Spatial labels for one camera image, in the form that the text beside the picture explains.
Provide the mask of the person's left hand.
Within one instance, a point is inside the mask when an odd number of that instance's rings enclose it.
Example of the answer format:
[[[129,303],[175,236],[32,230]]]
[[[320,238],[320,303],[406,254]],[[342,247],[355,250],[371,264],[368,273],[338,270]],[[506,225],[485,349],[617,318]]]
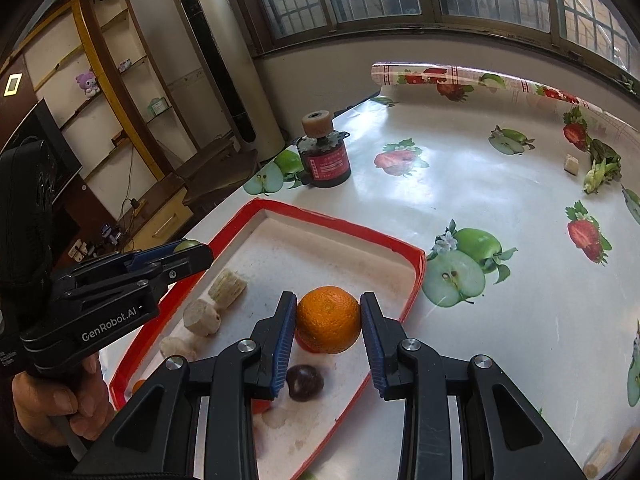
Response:
[[[37,441],[52,446],[66,445],[62,432],[53,419],[68,419],[76,436],[96,440],[115,416],[103,379],[99,355],[82,361],[84,376],[80,386],[72,390],[64,385],[44,382],[26,372],[12,380],[12,396],[17,420]]]

